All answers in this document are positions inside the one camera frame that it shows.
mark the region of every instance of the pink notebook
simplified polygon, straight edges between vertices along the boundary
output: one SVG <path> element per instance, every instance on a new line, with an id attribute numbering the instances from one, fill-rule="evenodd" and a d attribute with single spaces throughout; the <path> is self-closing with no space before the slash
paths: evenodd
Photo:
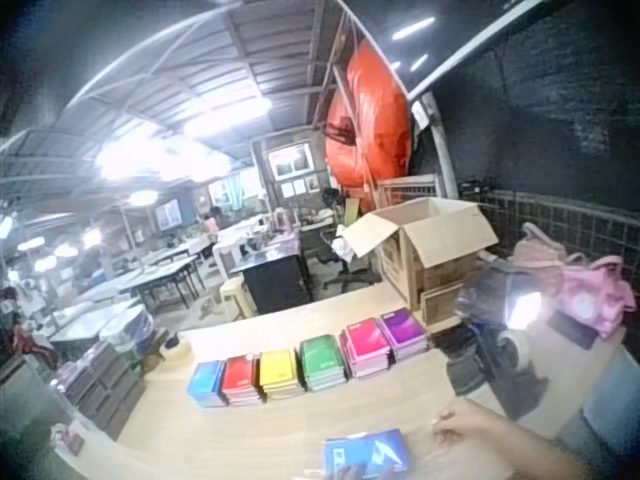
<path id="1" fill-rule="evenodd" d="M 356 362 L 389 352 L 389 342 L 382 334 L 375 318 L 367 318 L 345 329 L 348 346 Z"/>

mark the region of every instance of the stool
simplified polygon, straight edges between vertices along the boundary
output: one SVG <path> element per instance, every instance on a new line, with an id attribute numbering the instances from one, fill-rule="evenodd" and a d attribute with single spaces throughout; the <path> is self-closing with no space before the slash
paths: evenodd
<path id="1" fill-rule="evenodd" d="M 234 321 L 237 318 L 233 316 L 229 305 L 230 301 L 235 302 L 238 312 L 243 318 L 254 316 L 254 310 L 251 308 L 253 301 L 251 300 L 251 294 L 245 289 L 244 278 L 233 277 L 224 282 L 220 287 L 220 298 L 224 303 L 224 309 L 230 321 Z"/>

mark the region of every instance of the green notebook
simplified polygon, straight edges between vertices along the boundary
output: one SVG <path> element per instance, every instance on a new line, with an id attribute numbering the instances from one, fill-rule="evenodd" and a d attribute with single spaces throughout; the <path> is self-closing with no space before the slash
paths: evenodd
<path id="1" fill-rule="evenodd" d="M 343 367 L 342 355 L 333 335 L 322 335 L 303 341 L 300 353 L 305 377 L 321 375 Z"/>

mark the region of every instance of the office chair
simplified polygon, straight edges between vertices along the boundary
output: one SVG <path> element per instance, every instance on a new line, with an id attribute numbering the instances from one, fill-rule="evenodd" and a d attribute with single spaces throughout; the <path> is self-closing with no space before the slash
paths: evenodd
<path id="1" fill-rule="evenodd" d="M 326 290 L 329 288 L 329 285 L 341 285 L 340 293 L 346 293 L 347 287 L 351 283 L 368 283 L 369 285 L 373 285 L 374 283 L 380 281 L 378 276 L 371 271 L 369 268 L 359 268 L 354 271 L 349 270 L 349 264 L 346 260 L 340 258 L 340 256 L 333 251 L 331 248 L 331 242 L 335 239 L 336 229 L 327 229 L 320 232 L 320 238 L 325 243 L 325 245 L 320 249 L 320 251 L 316 254 L 316 258 L 322 265 L 327 265 L 329 263 L 338 263 L 342 264 L 342 270 L 335 278 L 331 280 L 327 280 L 322 284 L 322 289 Z"/>

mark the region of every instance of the metal roof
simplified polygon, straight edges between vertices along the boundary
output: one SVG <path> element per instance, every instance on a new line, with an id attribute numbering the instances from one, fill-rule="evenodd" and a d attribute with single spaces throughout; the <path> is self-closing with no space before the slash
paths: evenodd
<path id="1" fill-rule="evenodd" d="M 150 122 L 164 135 L 181 134 L 189 119 L 255 95 L 257 88 L 272 101 L 268 115 L 200 139 L 236 165 L 250 164 L 249 139 L 312 123 L 342 14 L 333 0 L 245 1 L 132 46 L 55 122 L 5 145 L 2 199 L 34 215 L 95 213 L 118 194 L 175 187 L 152 176 L 103 179 L 95 158 L 124 131 Z"/>

